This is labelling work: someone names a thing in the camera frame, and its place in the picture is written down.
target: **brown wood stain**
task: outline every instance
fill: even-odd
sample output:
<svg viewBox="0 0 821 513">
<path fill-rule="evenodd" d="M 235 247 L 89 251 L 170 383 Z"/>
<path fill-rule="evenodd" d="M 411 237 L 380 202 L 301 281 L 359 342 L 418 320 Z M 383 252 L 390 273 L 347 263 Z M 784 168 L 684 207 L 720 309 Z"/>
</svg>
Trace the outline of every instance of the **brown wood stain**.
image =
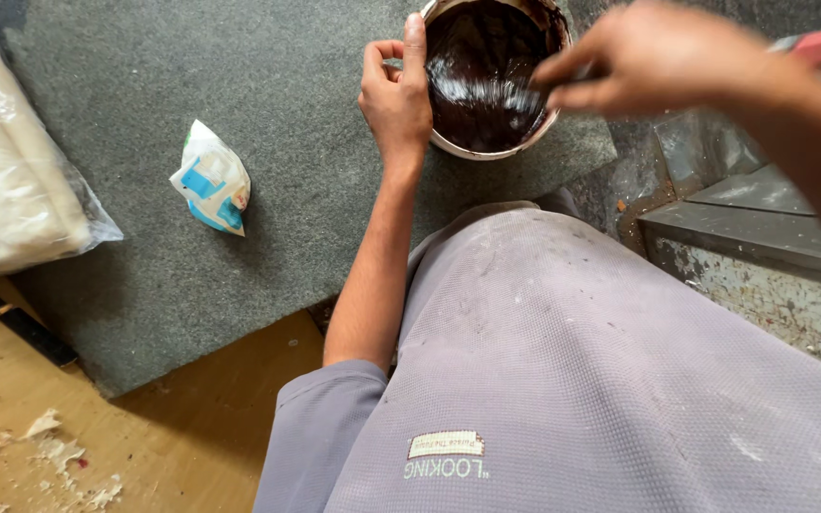
<svg viewBox="0 0 821 513">
<path fill-rule="evenodd" d="M 524 12 L 496 0 L 465 2 L 432 20 L 426 39 L 433 128 L 446 140 L 502 152 L 544 119 L 546 97 L 527 84 L 553 38 Z"/>
</svg>

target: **bucket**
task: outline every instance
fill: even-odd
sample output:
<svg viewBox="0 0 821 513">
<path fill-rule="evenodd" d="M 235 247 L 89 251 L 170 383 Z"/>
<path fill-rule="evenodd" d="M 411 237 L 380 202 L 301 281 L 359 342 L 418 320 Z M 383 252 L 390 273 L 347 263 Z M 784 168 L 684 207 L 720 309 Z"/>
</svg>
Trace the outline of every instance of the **bucket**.
<svg viewBox="0 0 821 513">
<path fill-rule="evenodd" d="M 447 11 L 452 6 L 457 6 L 464 2 L 473 2 L 474 0 L 430 0 L 426 6 L 420 9 L 420 15 L 423 17 L 423 22 L 428 26 L 430 22 L 439 17 L 442 13 Z M 556 34 L 560 41 L 560 49 L 565 49 L 572 46 L 572 36 L 569 34 L 566 26 L 565 17 L 554 0 L 498 0 L 508 6 L 513 6 L 523 13 L 527 14 L 529 18 L 534 20 L 541 30 L 550 30 Z M 430 143 L 433 143 L 439 148 L 447 152 L 468 159 L 471 161 L 495 161 L 504 159 L 515 155 L 516 153 L 529 148 L 537 142 L 550 126 L 555 123 L 557 111 L 548 111 L 544 116 L 544 120 L 531 132 L 521 144 L 510 148 L 508 150 L 496 153 L 482 153 L 466 150 L 461 146 L 453 144 L 442 137 L 436 129 L 432 130 L 430 135 Z"/>
</svg>

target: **white plastic bag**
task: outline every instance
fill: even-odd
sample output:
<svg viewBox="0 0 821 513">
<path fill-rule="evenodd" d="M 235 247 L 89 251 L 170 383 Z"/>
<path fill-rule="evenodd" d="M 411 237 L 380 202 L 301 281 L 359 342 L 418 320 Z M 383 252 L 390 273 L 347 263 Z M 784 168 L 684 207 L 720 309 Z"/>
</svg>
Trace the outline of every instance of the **white plastic bag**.
<svg viewBox="0 0 821 513">
<path fill-rule="evenodd" d="M 245 237 L 241 212 L 252 181 L 243 162 L 204 123 L 195 120 L 182 148 L 173 187 L 189 200 L 189 211 L 211 228 Z"/>
<path fill-rule="evenodd" d="M 121 239 L 0 55 L 0 273 Z"/>
</svg>

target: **blue and white packet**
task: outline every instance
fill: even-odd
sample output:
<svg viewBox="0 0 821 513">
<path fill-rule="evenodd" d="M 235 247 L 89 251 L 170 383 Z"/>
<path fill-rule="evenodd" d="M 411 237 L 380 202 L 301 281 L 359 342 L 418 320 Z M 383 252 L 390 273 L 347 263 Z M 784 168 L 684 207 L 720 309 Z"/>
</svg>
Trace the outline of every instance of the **blue and white packet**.
<svg viewBox="0 0 821 513">
<path fill-rule="evenodd" d="M 242 212 L 252 182 L 242 161 L 219 137 L 195 120 L 182 148 L 182 168 L 170 177 L 205 225 L 245 237 Z"/>
</svg>

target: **wooden floor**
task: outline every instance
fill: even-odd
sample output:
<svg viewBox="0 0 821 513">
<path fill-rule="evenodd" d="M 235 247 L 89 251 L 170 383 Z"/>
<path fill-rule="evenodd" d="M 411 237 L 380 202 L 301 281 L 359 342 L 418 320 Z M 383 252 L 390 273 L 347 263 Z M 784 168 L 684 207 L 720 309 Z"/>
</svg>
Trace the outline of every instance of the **wooden floor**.
<svg viewBox="0 0 821 513">
<path fill-rule="evenodd" d="M 5 280 L 0 295 L 21 302 Z M 277 391 L 321 355 L 300 311 L 107 402 L 78 367 L 54 367 L 0 324 L 0 513 L 249 511 Z M 48 408 L 63 423 L 53 437 L 85 449 L 65 475 L 21 440 Z"/>
</svg>

